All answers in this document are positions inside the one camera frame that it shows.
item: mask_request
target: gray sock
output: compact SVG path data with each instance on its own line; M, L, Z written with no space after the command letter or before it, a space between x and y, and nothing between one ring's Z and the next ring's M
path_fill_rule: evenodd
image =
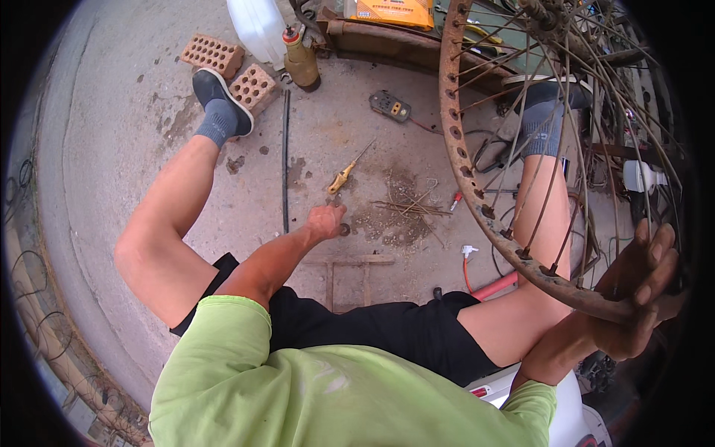
M541 123L548 118L554 107L558 107L556 113L553 114L550 122L546 122L543 126ZM541 155L544 146L546 146L546 155L555 157L558 155L558 143L561 141L561 118L563 116L563 104L558 101L539 102L524 110L521 120L521 131L517 141L517 147L523 144L529 138L529 135L534 133L539 126L541 128L534 135L529 144L526 145L522 154L524 157L528 155Z
M235 135L238 124L236 112L233 106L224 99L208 101L204 110L206 117L196 130L195 135L209 137L221 149L226 140Z

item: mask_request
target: green t-shirt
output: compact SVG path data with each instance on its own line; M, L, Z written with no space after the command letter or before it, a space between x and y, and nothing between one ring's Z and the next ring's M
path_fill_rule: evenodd
M270 316L212 296L152 398L162 446L546 446L552 386L529 381L499 410L433 372L366 346L269 354Z

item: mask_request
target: cardboard box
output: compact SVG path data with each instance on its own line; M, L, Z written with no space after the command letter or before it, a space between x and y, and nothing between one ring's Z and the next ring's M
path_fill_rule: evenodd
M435 26L432 0L357 0L356 3L357 11L351 19L415 26L425 31Z

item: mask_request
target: concrete floor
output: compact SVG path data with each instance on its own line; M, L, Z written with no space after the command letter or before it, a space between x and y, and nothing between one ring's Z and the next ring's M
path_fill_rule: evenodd
M279 3L290 12L287 2ZM292 23L288 12L284 16ZM238 42L223 0L86 1L61 36L40 126L40 218L57 285L88 346L147 410L178 338L130 293L114 268L112 250L161 166L203 118L192 95L192 68L177 61L196 31ZM251 62L247 58L244 67ZM319 68L322 86L316 92L286 87L292 90L291 228L312 206L326 203L325 189L335 173L377 137L338 197L348 207L345 222L352 233L324 242L315 252L394 255L394 265L371 269L373 303L426 303L436 286L466 290L464 244L480 248L470 257L473 287L497 279L490 245L463 203L451 217L426 219L444 247L424 222L395 217L372 204L399 200L402 193L422 195L436 179L425 201L451 205L456 186L443 138L413 123L393 122L368 106L370 93L386 89L412 106L414 118L439 125L436 77L335 58L320 60ZM490 105L470 111L465 128L495 129L499 119ZM257 117L253 134L223 149L212 194L185 238L204 259L213 262L230 251L244 260L282 232L281 129L279 99ZM478 144L483 137L470 138ZM505 187L516 187L520 175L517 162ZM608 210L596 216L607 243L613 235L612 206L610 198L599 200L593 202ZM508 197L497 213L511 206ZM621 212L627 216L627 207ZM501 268L510 270L503 261ZM603 270L600 263L596 279ZM335 269L335 310L362 302L362 281L357 267ZM287 285L322 302L325 269L299 265Z

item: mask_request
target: white plastic jug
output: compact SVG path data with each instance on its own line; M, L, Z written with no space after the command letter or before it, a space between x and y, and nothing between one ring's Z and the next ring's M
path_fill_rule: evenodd
M282 69L287 51L281 39L285 21L275 0L227 0L227 5L243 46L259 61L270 62L273 69Z

